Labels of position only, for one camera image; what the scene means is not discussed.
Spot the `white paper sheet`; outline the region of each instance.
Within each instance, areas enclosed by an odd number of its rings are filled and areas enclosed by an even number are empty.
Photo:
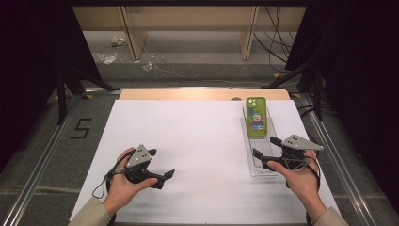
[[[282,176],[249,174],[240,120],[245,102],[116,101],[72,218],[120,153],[157,149],[148,170],[176,170],[162,190],[148,188],[118,211],[117,222],[167,224],[304,223],[305,209]],[[278,137],[307,137],[292,101],[268,101]],[[336,207],[325,180],[321,192]]]

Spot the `floor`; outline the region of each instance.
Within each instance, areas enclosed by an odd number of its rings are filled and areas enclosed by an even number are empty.
[[[260,41],[270,47],[270,39],[262,32],[256,33]],[[284,62],[270,56],[254,39],[250,59],[242,60],[237,36],[234,32],[151,32],[145,43],[140,60],[132,60],[126,46],[111,47],[114,37],[124,38],[122,32],[85,32],[93,56],[117,59],[111,64],[103,64],[98,59],[98,69],[104,82],[121,88],[138,87],[246,87],[258,88],[275,81],[275,76],[283,76]],[[295,33],[283,33],[282,38],[291,45]],[[286,58],[281,45],[272,48],[279,57]],[[296,94],[298,78],[290,80],[281,88]],[[89,82],[86,88],[97,89]],[[112,104],[119,98],[117,92],[94,92],[84,98],[71,96],[68,123],[60,128],[57,122],[56,94],[49,99],[42,117],[26,148],[14,155],[0,175],[0,218],[6,220],[9,211],[15,207],[17,198],[25,192],[26,185],[37,177],[31,193],[27,192],[27,202],[19,209],[16,223],[12,225],[66,225],[74,203],[85,181],[91,159],[106,125]],[[293,96],[297,107],[306,104],[305,97],[311,93]],[[328,104],[325,94],[324,104]],[[303,113],[306,108],[298,109]],[[333,109],[323,109],[323,126],[331,137],[341,162],[349,172],[360,197],[370,211],[370,224],[352,199],[351,191],[343,186],[342,175],[336,169],[330,155],[320,154],[319,160],[330,186],[331,193],[343,217],[349,225],[398,225],[399,217],[376,184],[367,167],[356,156],[356,147],[346,134]],[[311,114],[303,117],[305,128],[316,142],[324,142]],[[76,131],[76,125],[89,128],[86,136]],[[32,175],[38,163],[40,173]]]

